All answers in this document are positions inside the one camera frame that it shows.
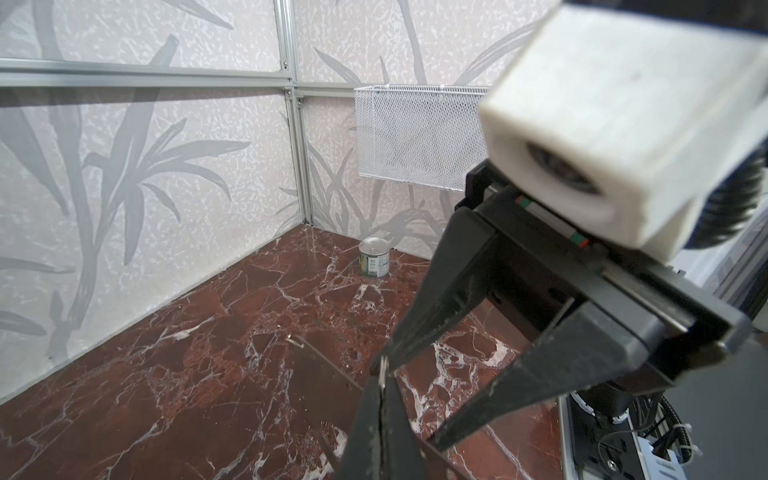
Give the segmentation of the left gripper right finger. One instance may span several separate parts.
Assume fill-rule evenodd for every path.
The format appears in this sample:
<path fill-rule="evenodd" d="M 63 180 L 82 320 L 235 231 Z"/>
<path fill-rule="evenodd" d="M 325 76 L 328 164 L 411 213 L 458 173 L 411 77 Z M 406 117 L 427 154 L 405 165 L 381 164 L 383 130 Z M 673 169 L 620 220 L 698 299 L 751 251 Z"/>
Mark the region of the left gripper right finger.
<path fill-rule="evenodd" d="M 381 479 L 426 479 L 427 465 L 392 376 L 379 381 Z"/>

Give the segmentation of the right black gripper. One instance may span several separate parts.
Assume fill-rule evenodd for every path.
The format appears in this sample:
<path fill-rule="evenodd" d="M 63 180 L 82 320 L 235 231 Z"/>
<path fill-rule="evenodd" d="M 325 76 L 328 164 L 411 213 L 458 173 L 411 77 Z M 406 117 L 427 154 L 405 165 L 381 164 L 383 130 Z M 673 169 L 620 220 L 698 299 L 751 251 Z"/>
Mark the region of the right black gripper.
<path fill-rule="evenodd" d="M 609 380 L 633 394 L 669 389 L 750 339 L 744 313 L 671 268 L 558 232 L 489 161 L 467 174 L 460 204 L 370 373 L 382 359 L 389 372 L 408 363 L 487 294 L 529 340 L 565 319 L 440 425 L 429 438 L 439 451 L 506 414 Z"/>

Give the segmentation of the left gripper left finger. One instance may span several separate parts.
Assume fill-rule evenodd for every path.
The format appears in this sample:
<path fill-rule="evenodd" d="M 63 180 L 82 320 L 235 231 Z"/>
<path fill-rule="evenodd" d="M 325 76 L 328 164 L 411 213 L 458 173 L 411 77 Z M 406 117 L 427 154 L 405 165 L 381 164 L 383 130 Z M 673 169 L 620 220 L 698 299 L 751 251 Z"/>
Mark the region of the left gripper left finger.
<path fill-rule="evenodd" d="M 336 479 L 371 480 L 381 476 L 381 389 L 369 378 L 363 389 Z"/>

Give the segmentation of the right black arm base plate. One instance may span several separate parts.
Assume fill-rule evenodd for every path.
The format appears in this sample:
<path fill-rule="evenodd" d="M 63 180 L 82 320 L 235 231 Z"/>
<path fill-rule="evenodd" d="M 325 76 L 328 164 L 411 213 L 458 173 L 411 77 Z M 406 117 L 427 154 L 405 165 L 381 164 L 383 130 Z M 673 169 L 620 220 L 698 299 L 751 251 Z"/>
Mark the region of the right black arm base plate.
<path fill-rule="evenodd" d="M 575 394 L 558 399 L 565 479 L 649 479 L 633 404 L 617 417 L 591 409 Z"/>

